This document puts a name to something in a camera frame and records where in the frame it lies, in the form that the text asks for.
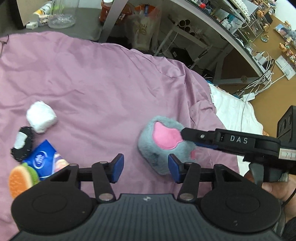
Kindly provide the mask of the person's right hand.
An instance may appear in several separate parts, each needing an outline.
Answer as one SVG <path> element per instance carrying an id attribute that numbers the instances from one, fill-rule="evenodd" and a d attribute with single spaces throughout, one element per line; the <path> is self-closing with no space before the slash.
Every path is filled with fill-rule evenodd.
<path id="1" fill-rule="evenodd" d="M 261 187 L 274 197 L 282 201 L 288 201 L 288 198 L 295 190 L 295 176 L 290 175 L 287 182 L 263 182 Z"/>

